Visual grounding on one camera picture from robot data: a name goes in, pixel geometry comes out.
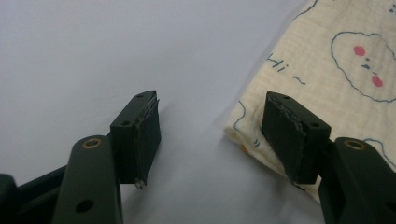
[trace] folded fabric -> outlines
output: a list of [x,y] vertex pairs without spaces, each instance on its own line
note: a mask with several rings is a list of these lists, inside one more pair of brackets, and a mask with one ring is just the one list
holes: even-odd
[[[261,132],[265,94],[289,95],[396,171],[396,1],[310,1],[237,102],[226,135],[285,175]],[[301,186],[318,201],[315,186]]]

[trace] cloth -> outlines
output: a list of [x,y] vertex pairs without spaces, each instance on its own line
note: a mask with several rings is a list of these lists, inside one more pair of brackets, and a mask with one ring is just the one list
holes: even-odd
[[[249,155],[285,175],[261,132],[265,94],[286,94],[361,139],[396,171],[396,1],[310,1],[252,79],[225,126]],[[318,179],[300,186],[318,201]]]

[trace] white surface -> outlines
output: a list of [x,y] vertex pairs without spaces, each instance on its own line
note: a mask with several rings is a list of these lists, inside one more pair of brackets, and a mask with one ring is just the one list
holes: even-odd
[[224,137],[304,1],[2,1],[0,173],[18,185],[157,90],[163,140],[125,223],[323,223],[320,206]]

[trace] printed cartoon face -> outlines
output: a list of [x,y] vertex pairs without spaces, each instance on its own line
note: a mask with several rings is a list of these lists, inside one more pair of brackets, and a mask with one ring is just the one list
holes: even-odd
[[343,32],[332,40],[332,57],[352,88],[378,102],[396,100],[396,58],[378,34]]

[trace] black bracket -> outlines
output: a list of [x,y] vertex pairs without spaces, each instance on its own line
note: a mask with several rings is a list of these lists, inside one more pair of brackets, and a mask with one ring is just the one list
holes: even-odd
[[327,224],[396,223],[396,174],[371,145],[340,137],[291,97],[267,92],[262,133],[292,184],[322,181]]
[[119,183],[145,186],[160,142],[157,93],[140,93],[67,166],[20,187],[0,175],[0,223],[122,223]]

